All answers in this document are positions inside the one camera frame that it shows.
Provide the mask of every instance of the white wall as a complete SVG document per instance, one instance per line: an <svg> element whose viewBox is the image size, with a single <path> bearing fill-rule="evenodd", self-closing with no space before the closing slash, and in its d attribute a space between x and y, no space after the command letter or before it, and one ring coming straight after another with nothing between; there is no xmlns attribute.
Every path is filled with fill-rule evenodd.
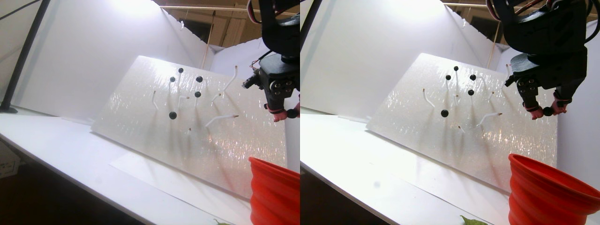
<svg viewBox="0 0 600 225"><path fill-rule="evenodd" d="M0 13L29 1L0 1ZM39 4L0 20L0 59L6 58L0 62L0 97L19 55L13 49L25 40ZM205 43L180 27L150 0L52 0L13 104L56 116L95 118L138 55L201 66ZM209 50L205 69L213 55Z"/></svg>
<svg viewBox="0 0 600 225"><path fill-rule="evenodd" d="M238 66L238 78L247 79L252 76L250 63L268 52L262 38L251 40L236 46L228 47L215 54L211 71L215 73L233 75L234 66ZM286 99L284 104L286 109L296 107L298 103L299 92L294 90L292 97ZM286 119L286 146L287 146L287 167L291 170L300 171L300 120Z"/></svg>
<svg viewBox="0 0 600 225"><path fill-rule="evenodd" d="M365 118L420 53L485 68L492 45L438 0L323 1L301 53L302 106Z"/></svg>
<svg viewBox="0 0 600 225"><path fill-rule="evenodd" d="M588 35L593 32L596 21L588 23ZM588 42L586 47L587 77L573 95L567 113L558 115L557 168L600 190L600 64L597 63L600 61L600 37ZM503 52L497 71L506 72L505 65L518 54L520 52L514 49ZM588 220L600 223L600 212Z"/></svg>

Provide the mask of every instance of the red collapsible container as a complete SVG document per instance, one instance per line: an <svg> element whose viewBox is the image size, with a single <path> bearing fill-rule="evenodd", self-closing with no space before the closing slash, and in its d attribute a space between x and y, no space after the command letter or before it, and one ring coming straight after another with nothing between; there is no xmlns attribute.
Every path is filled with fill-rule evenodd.
<svg viewBox="0 0 600 225"><path fill-rule="evenodd" d="M600 191L558 169L510 154L511 225L584 225L600 209Z"/></svg>
<svg viewBox="0 0 600 225"><path fill-rule="evenodd" d="M300 174L250 157L254 225L300 224Z"/></svg>

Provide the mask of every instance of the white textured board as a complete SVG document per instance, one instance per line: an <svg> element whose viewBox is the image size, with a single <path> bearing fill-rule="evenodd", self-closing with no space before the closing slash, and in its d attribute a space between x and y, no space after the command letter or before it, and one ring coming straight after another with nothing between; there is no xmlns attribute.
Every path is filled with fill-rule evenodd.
<svg viewBox="0 0 600 225"><path fill-rule="evenodd" d="M196 81L199 76L202 82ZM244 89L242 79L233 80L225 94L211 102L230 79L139 56L92 131L250 198L249 157L286 165L284 123L272 121L263 108L263 91ZM170 112L177 117L170 119ZM223 115L239 116L216 120L205 128L214 117Z"/></svg>
<svg viewBox="0 0 600 225"><path fill-rule="evenodd" d="M458 82L454 67L458 66ZM469 79L475 74L477 79ZM446 87L446 75L451 75ZM509 191L508 154L516 153L556 166L556 116L535 121L521 106L506 74L421 54L378 108L367 128L493 186ZM426 102L427 98L435 105ZM469 96L468 90L475 94ZM488 101L490 93L495 94ZM455 105L454 95L459 95ZM540 89L538 101L549 106L552 90ZM448 117L441 116L447 110ZM502 113L487 118L484 115Z"/></svg>
<svg viewBox="0 0 600 225"><path fill-rule="evenodd" d="M110 163L111 166L143 182L214 215L219 222L235 225L252 224L250 203L213 187L198 178L129 152Z"/></svg>

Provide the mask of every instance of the white stick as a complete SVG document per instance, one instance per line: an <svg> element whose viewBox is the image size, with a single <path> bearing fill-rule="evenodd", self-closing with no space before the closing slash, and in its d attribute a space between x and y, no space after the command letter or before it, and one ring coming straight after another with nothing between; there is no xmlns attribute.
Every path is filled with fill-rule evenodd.
<svg viewBox="0 0 600 225"><path fill-rule="evenodd" d="M493 91L490 93L490 96L488 96L488 101L490 101L490 100L491 100L491 96L492 96L492 95L494 95L494 92L493 92Z"/></svg>
<svg viewBox="0 0 600 225"><path fill-rule="evenodd" d="M152 103L154 104L154 107L156 108L156 110L158 110L158 106L156 105L156 102L154 101L154 96L156 95L156 91L154 91L152 93Z"/></svg>
<svg viewBox="0 0 600 225"><path fill-rule="evenodd" d="M423 88L423 98L425 99L425 101L427 101L434 109L436 108L436 106L433 105L433 103L431 103L429 101L429 99L427 99L427 95L425 95L425 88Z"/></svg>
<svg viewBox="0 0 600 225"><path fill-rule="evenodd" d="M502 115L502 113L488 113L488 114L485 114L485 116L483 118L481 118L481 122L479 122L479 124L477 124L477 126L480 126L481 124L483 124L484 120L487 117L489 117L489 116L499 116L499 115Z"/></svg>
<svg viewBox="0 0 600 225"><path fill-rule="evenodd" d="M233 82L233 80L235 80L235 78L238 76L238 66L235 66L234 72L233 72L233 77L231 77L231 80L229 80L229 82L225 85L225 88L223 88L223 90L221 92L219 92L219 94L215 95L212 100L211 103L213 101L215 101L215 99L217 99L217 97L224 95L225 94L225 90L227 89L227 87L229 87L229 85L231 84L231 82Z"/></svg>
<svg viewBox="0 0 600 225"><path fill-rule="evenodd" d="M219 97L219 96L221 96L221 93L219 93L219 94L216 94L216 95L215 95L215 96L212 98L212 100L211 100L211 103L212 103L213 101L215 101L215 99L217 99L217 97Z"/></svg>
<svg viewBox="0 0 600 225"><path fill-rule="evenodd" d="M233 70L233 77L231 78L231 80L229 80L229 82L227 83L227 85L225 85L225 88L223 88L222 93L225 93L225 90L227 89L227 87L229 87L229 85L231 84L231 82L233 82L233 80L235 80L235 78L238 76L238 66L235 66L235 69Z"/></svg>
<svg viewBox="0 0 600 225"><path fill-rule="evenodd" d="M235 117L238 117L238 115L215 116L213 119L208 121L208 123L206 123L206 125L204 125L204 127L208 127L208 125L210 125L213 121L218 120L218 119L235 118Z"/></svg>

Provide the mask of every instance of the white paper sheet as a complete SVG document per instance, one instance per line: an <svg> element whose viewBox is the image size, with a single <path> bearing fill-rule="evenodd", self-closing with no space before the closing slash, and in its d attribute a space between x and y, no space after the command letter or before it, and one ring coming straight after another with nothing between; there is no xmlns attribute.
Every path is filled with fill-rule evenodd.
<svg viewBox="0 0 600 225"><path fill-rule="evenodd" d="M133 152L123 155L110 165L216 216L221 223L252 224L250 221L251 208L248 202L216 188L203 185L198 178Z"/></svg>

